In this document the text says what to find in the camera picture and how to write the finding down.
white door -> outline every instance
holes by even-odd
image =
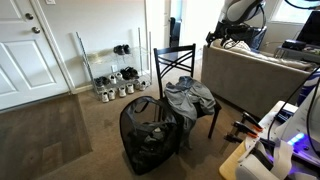
[[[171,0],[147,0],[147,28],[153,48],[169,47]]]
[[[1,0],[0,29],[0,109],[69,91],[29,0]]]

door frame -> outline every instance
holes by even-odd
[[[65,62],[63,61],[61,52],[59,50],[59,46],[53,36],[53,33],[51,31],[51,28],[49,26],[49,23],[43,12],[43,9],[40,5],[39,0],[29,0],[29,1],[31,3],[33,10],[35,11],[35,14],[37,15],[41,28],[44,30],[44,35],[47,38],[47,42],[49,43],[53,56],[55,57],[57,64],[59,66],[59,69],[62,72],[62,75],[66,81],[67,86],[69,87],[69,91],[71,91],[72,94],[79,93],[80,91],[76,90],[76,87],[72,81],[70,73],[68,72],[68,68]]]

monitor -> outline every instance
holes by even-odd
[[[320,46],[320,11],[311,12],[297,37],[297,40],[307,44]]]

chair leg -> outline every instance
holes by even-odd
[[[220,104],[218,104],[218,102],[217,102],[217,104],[216,104],[214,109],[215,109],[215,112],[214,112],[214,116],[212,118],[212,123],[211,123],[210,131],[209,131],[209,135],[208,135],[209,139],[211,139],[211,137],[212,137],[213,129],[216,126],[216,122],[217,122],[217,119],[218,119],[218,116],[219,116],[219,112],[221,110],[221,106],[220,106]]]

white wall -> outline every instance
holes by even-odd
[[[89,84],[87,69],[75,32],[82,38],[87,53],[112,50],[116,45],[138,46],[138,27],[146,47],[144,0],[55,0],[41,8],[57,42],[62,59],[76,88]],[[98,65],[98,74],[111,73],[112,63]]]
[[[216,28],[222,0],[185,0],[182,12],[182,45],[196,43],[197,49],[206,44],[208,32]]]
[[[303,24],[286,24],[286,23],[275,23],[269,22],[271,14],[277,5],[279,0],[266,1],[265,14],[267,17],[267,32],[260,46],[260,51],[267,53],[274,53],[277,46],[281,45],[286,39],[294,39],[296,34],[302,29]],[[247,22],[252,26],[260,27],[262,24],[262,15],[254,17],[252,20]]]

